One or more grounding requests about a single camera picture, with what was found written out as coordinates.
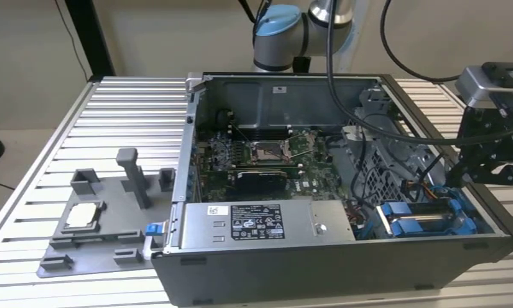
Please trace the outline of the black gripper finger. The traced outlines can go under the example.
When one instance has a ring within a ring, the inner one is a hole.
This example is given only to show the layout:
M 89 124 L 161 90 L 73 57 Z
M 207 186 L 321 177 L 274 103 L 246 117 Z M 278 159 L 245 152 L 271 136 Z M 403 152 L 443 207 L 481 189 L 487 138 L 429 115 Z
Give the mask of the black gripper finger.
M 493 175 L 490 162 L 494 161 L 494 152 L 469 151 L 459 155 L 458 163 L 445 174 L 446 187 L 463 187 L 466 182 L 491 184 Z
M 473 171 L 478 184 L 513 185 L 513 162 L 486 162 Z

